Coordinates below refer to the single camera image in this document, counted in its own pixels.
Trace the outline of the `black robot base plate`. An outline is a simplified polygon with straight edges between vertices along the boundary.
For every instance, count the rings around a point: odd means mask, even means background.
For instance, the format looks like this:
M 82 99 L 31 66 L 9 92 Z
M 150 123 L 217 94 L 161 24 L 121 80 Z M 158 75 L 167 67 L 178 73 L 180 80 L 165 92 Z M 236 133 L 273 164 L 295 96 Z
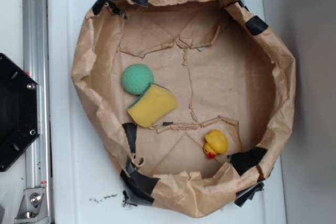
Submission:
M 39 85 L 1 54 L 1 172 L 7 171 L 39 136 Z

